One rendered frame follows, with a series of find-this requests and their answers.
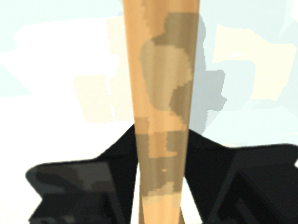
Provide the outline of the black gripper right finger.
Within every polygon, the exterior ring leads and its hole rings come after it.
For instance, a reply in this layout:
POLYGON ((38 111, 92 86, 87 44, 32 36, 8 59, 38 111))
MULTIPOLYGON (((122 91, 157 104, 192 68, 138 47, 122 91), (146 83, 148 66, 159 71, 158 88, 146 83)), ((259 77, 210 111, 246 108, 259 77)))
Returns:
POLYGON ((218 209, 242 168, 298 162, 298 145, 223 146, 189 129, 184 176, 201 223, 220 221, 218 209))

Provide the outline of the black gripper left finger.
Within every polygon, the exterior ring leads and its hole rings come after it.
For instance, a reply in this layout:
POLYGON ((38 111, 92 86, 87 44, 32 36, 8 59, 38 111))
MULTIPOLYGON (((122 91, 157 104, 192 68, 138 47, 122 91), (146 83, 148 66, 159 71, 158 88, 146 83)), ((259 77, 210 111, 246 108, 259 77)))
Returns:
POLYGON ((135 125, 96 158, 38 163, 25 178, 43 199, 51 194, 106 192, 118 224, 131 224, 138 168, 135 125))

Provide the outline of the wooden post with slot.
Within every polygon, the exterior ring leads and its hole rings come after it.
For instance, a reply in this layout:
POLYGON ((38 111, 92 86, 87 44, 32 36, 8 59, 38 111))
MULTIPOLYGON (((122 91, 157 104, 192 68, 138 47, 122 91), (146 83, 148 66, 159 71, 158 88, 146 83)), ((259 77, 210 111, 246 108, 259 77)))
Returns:
MULTIPOLYGON (((143 203, 142 203, 140 174, 139 174, 138 224, 145 224, 145 221, 144 221, 144 212, 143 212, 143 203)), ((185 220, 184 220, 184 217, 183 217, 183 214, 182 214, 181 206, 180 206, 180 213, 179 213, 179 222, 178 222, 178 224, 185 224, 185 220)))

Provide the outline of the long wooden board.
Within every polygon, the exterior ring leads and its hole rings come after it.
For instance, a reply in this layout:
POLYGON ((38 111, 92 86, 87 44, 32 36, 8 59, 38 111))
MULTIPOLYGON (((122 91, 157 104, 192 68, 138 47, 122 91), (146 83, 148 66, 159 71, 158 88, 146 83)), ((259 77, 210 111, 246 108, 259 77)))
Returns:
POLYGON ((123 0, 145 224, 178 224, 200 0, 123 0))

